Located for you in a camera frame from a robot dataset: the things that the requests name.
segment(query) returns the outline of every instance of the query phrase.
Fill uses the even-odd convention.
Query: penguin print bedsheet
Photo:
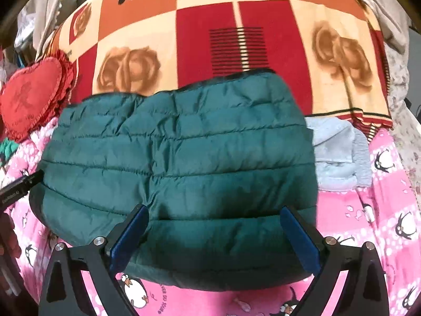
[[[31,174],[51,138],[56,120],[32,134],[10,161],[6,180]],[[373,184],[347,192],[319,192],[317,228],[341,244],[376,245],[385,271],[391,316],[405,315],[421,291],[421,217],[410,182],[389,132],[382,129],[370,143]],[[32,214],[28,199],[9,211],[16,225],[22,256],[18,264],[25,284],[39,300],[51,251],[59,241]],[[107,315],[88,273],[83,277],[97,315]],[[341,274],[323,315],[331,315],[346,275]],[[286,316],[310,285],[312,277],[290,285],[260,291],[205,292],[164,286],[131,277],[116,276],[128,301],[139,315],[155,316]]]

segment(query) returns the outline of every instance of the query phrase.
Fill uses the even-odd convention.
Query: quilted jacket
[[[126,273],[202,290],[261,289],[309,275],[279,222],[315,222],[312,131],[270,70],[150,97],[109,93],[69,106],[38,166],[35,214],[83,245],[143,203],[150,223]]]

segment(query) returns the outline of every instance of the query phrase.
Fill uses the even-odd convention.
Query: light blue garment
[[[371,186],[371,165],[365,135],[336,117],[306,117],[313,130],[317,183],[320,190],[347,191]]]

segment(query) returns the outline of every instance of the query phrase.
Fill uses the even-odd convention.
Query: metal screw
[[[328,236],[326,239],[325,239],[325,241],[326,241],[326,243],[328,244],[328,245],[331,245],[331,246],[333,246],[333,245],[336,245],[336,239],[335,238],[333,238],[333,237],[331,237],[331,236]]]
[[[61,251],[66,245],[63,242],[60,242],[59,244],[56,244],[55,249],[56,251]]]
[[[374,248],[375,248],[375,246],[374,246],[374,244],[372,243],[372,242],[366,242],[365,243],[365,246],[370,250],[370,251],[372,251]]]
[[[97,238],[95,238],[95,239],[93,240],[93,244],[94,244],[95,246],[100,246],[100,245],[102,245],[104,242],[105,242],[105,238],[104,238],[103,236],[98,236]]]

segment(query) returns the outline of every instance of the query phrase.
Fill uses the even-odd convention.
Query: rose print
[[[87,4],[83,11],[77,16],[73,25],[73,33],[76,38],[80,37],[86,30],[86,26],[91,18],[92,6]]]
[[[160,67],[156,51],[149,46],[136,50],[114,47],[105,55],[99,70],[98,90],[150,96],[155,91]]]
[[[314,29],[313,52],[333,79],[347,73],[356,85],[371,87],[373,74],[363,48],[357,40],[341,37],[327,21]]]

